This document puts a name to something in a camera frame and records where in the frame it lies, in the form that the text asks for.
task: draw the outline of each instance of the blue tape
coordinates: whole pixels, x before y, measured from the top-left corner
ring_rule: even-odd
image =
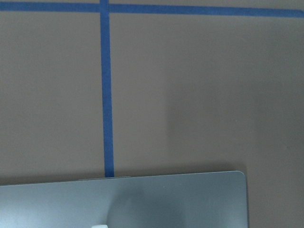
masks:
[[[104,173],[105,177],[114,177],[111,56],[110,56],[110,18],[108,0],[100,0],[101,35],[101,75],[104,120]]]
[[[0,11],[55,11],[55,12],[100,12],[100,5],[94,3],[55,2],[5,2],[0,1]]]
[[[304,18],[304,11],[295,9],[260,9],[205,6],[166,6],[110,4],[110,13],[192,14],[219,16],[255,16]]]

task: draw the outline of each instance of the vertical blue line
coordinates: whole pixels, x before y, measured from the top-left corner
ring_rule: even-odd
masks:
[[[104,124],[104,172],[114,177],[109,1],[100,0],[101,75]]]

